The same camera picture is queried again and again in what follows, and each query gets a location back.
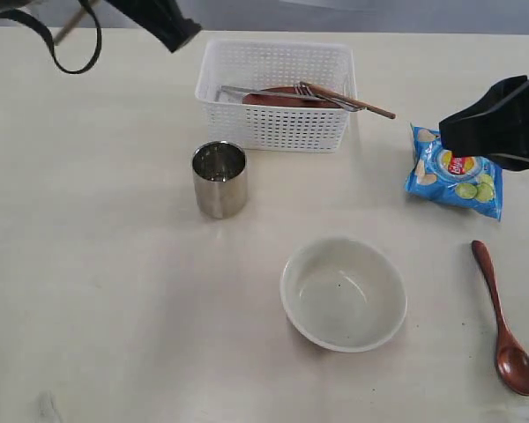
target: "white ceramic bowl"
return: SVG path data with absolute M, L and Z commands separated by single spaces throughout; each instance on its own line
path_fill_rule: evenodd
M 304 337 L 343 353 L 382 345 L 406 317 L 406 290 L 396 268 L 369 245 L 348 238 L 296 251 L 282 274 L 280 297 Z

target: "spoon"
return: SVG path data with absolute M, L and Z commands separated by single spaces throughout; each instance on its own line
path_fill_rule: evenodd
M 488 249 L 482 241 L 473 241 L 473 254 L 486 279 L 497 323 L 497 342 L 495 345 L 495 367 L 508 387 L 519 395 L 529 396 L 529 356 L 511 334 L 503 318 L 500 295 L 495 283 L 494 266 Z

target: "potato chip bag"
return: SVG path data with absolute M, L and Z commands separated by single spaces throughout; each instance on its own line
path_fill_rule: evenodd
M 441 146 L 437 130 L 412 127 L 412 131 L 415 168 L 406 180 L 406 191 L 500 220 L 502 169 L 483 157 L 454 157 Z

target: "white table surface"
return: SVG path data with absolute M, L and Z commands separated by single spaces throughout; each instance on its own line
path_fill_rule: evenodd
M 488 244 L 529 352 L 529 172 L 504 174 L 501 223 L 402 188 L 408 123 L 529 74 L 529 36 L 205 33 L 170 55 L 140 30 L 104 34 L 96 68 L 71 77 L 37 36 L 0 28 L 0 423 L 35 422 L 44 390 L 65 423 L 529 421 L 496 376 L 468 245 Z M 334 154 L 249 152 L 247 206 L 206 219 L 190 155 L 210 36 L 346 43 L 362 98 L 399 119 L 361 113 Z M 61 59 L 92 46 L 79 30 Z M 330 234 L 403 275 L 405 324 L 373 352 L 316 348 L 280 305 L 289 255 Z

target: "white plastic basket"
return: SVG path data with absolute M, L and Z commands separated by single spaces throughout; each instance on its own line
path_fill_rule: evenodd
M 337 150 L 348 122 L 346 110 L 243 105 L 242 96 L 220 91 L 222 85 L 265 89 L 301 80 L 356 98 L 353 52 L 339 44 L 209 41 L 196 98 L 204 104 L 210 139 L 264 150 Z

